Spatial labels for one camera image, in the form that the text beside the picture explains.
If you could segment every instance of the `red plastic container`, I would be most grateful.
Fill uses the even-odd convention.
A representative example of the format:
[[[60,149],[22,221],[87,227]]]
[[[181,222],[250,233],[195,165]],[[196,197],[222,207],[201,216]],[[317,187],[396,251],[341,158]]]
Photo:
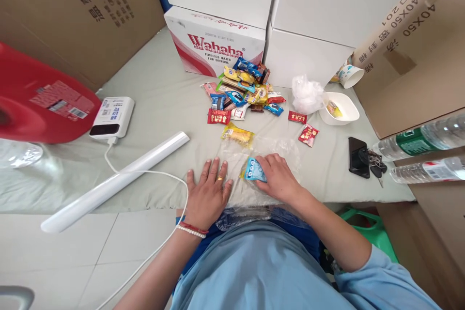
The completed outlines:
[[[95,93],[72,77],[0,43],[0,138],[66,143],[93,124]]]

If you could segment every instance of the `green stool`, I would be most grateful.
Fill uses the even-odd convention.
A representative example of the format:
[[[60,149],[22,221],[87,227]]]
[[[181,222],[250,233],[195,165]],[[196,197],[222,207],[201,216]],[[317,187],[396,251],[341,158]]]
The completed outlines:
[[[371,244],[378,247],[385,254],[391,258],[393,263],[398,263],[396,253],[392,248],[391,241],[389,240],[388,233],[384,229],[384,224],[382,219],[379,216],[372,215],[363,211],[350,208],[347,212],[341,214],[341,218],[345,221],[348,221],[351,217],[355,215],[360,215],[368,218],[369,221],[372,221],[370,227],[364,228],[360,226],[352,225],[359,233],[361,233]]]

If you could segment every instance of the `paper cup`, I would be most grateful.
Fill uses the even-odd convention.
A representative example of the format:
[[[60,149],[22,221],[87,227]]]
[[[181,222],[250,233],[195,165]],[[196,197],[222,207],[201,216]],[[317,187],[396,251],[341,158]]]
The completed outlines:
[[[360,81],[364,72],[363,69],[348,64],[339,71],[339,82],[344,88],[351,88]]]

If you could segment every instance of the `wahaha box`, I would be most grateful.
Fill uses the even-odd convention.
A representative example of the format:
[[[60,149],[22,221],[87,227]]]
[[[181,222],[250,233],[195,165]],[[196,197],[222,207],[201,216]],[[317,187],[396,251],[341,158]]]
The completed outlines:
[[[165,13],[186,71],[218,77],[238,57],[258,64],[265,47],[265,30],[173,6]]]

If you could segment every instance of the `black phone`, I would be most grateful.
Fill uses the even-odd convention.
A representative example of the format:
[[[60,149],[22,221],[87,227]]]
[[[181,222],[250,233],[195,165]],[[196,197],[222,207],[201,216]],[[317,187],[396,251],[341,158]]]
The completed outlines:
[[[367,144],[354,137],[349,137],[349,171],[363,178],[370,177]]]

